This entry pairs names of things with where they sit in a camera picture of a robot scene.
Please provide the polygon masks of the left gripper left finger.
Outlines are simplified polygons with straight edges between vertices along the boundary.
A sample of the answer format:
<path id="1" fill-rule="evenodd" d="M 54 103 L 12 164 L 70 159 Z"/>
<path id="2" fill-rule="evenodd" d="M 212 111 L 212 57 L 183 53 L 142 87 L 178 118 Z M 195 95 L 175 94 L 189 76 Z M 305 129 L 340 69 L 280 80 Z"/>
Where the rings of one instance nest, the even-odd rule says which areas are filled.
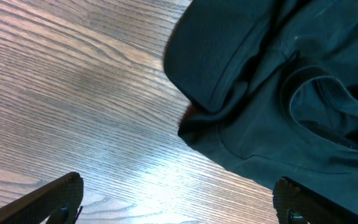
<path id="1" fill-rule="evenodd" d="M 0 208 L 0 224 L 75 224 L 83 207 L 84 182 L 70 172 Z"/>

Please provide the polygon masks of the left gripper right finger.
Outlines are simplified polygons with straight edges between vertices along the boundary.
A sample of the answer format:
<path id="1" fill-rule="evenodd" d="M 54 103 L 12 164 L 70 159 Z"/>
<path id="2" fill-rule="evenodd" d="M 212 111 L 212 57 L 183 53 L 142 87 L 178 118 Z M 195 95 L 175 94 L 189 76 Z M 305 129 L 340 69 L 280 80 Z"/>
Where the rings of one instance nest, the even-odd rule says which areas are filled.
<path id="1" fill-rule="evenodd" d="M 282 177 L 273 189 L 273 207 L 279 224 L 358 224 L 358 215 Z"/>

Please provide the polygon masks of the black polo shirt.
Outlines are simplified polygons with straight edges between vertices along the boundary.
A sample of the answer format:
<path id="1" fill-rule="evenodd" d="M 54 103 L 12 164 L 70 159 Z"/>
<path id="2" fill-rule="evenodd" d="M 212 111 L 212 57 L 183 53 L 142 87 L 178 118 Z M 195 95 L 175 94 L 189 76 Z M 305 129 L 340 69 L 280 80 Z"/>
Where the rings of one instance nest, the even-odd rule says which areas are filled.
<path id="1" fill-rule="evenodd" d="M 163 67 L 191 103 L 189 147 L 358 214 L 358 0 L 194 0 Z"/>

